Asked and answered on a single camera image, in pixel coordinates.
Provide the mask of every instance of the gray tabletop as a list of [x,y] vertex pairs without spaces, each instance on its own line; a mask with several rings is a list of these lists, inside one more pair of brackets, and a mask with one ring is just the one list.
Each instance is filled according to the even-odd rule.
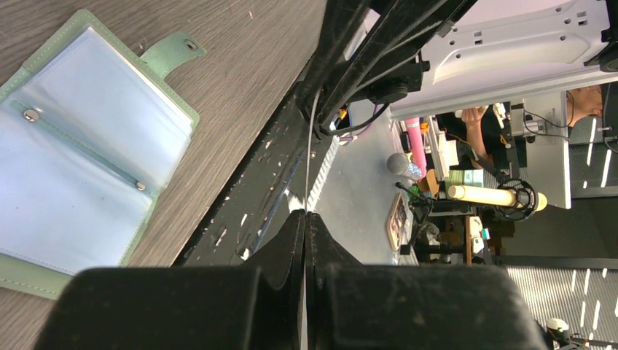
[[[201,122],[163,193],[131,265],[169,265],[309,59],[325,0],[3,0],[0,84],[78,9],[140,55],[186,31],[208,53],[167,83]],[[49,300],[0,289],[0,344],[32,346]]]

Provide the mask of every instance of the black shirt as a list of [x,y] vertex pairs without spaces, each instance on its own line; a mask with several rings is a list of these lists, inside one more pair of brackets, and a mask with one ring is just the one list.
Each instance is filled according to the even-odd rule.
[[[455,113],[438,114],[438,126],[440,129],[446,129],[447,139],[454,139],[450,135],[457,136],[460,139],[466,140],[466,123],[455,117]],[[481,132],[485,151],[493,158],[495,167],[501,170],[509,168],[509,161],[506,157],[506,148],[500,142],[501,129],[496,115],[493,113],[491,106],[485,112],[481,119]],[[525,153],[525,139],[523,137],[515,137],[515,146],[517,150],[517,159],[519,160],[520,168],[526,166],[527,158]],[[472,160],[468,157],[460,158],[459,166],[453,166],[454,169],[473,169]]]

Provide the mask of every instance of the open notebook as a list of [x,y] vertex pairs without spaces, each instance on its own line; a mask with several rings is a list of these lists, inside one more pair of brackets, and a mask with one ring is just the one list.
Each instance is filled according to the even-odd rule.
[[144,231],[195,123],[126,55],[83,26],[0,103],[0,286],[56,298]]

